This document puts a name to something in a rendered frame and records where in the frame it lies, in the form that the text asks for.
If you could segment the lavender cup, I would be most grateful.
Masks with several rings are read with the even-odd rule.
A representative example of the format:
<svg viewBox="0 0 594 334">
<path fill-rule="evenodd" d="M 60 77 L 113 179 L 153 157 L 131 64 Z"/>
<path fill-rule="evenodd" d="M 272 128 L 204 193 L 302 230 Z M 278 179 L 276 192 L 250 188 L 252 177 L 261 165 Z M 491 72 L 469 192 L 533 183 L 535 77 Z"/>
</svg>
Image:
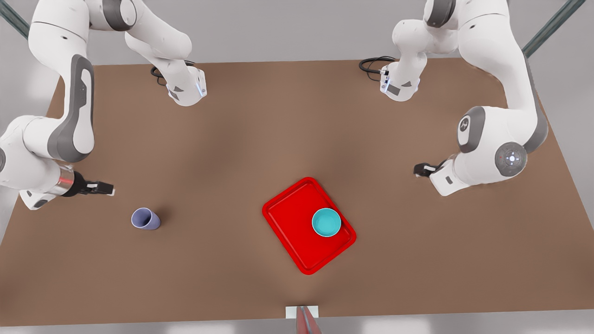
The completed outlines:
<svg viewBox="0 0 594 334">
<path fill-rule="evenodd" d="M 156 230 L 161 226 L 161 219 L 149 208 L 142 207 L 131 215 L 131 223 L 140 230 Z"/>
</svg>

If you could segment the teal bowl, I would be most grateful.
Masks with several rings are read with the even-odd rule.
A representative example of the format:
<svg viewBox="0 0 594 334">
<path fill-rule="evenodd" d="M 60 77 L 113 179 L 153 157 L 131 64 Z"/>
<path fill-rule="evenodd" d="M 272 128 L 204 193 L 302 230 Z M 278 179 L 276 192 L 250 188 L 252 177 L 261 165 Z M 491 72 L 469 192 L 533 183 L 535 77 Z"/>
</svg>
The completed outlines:
<svg viewBox="0 0 594 334">
<path fill-rule="evenodd" d="M 335 236 L 342 225 L 339 213 L 332 208 L 322 208 L 312 216 L 312 228 L 321 237 Z"/>
</svg>

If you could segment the red rectangular tray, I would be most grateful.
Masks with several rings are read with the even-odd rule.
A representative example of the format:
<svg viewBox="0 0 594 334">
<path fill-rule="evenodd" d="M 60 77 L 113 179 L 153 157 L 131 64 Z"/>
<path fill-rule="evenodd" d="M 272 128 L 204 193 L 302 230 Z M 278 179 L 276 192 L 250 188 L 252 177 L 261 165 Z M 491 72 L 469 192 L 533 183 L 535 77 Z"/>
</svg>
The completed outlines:
<svg viewBox="0 0 594 334">
<path fill-rule="evenodd" d="M 325 238 L 312 228 L 312 216 L 322 208 L 339 213 L 339 232 Z M 262 214 L 297 268 L 312 275 L 329 264 L 356 241 L 357 234 L 324 188 L 305 177 L 263 205 Z"/>
</svg>

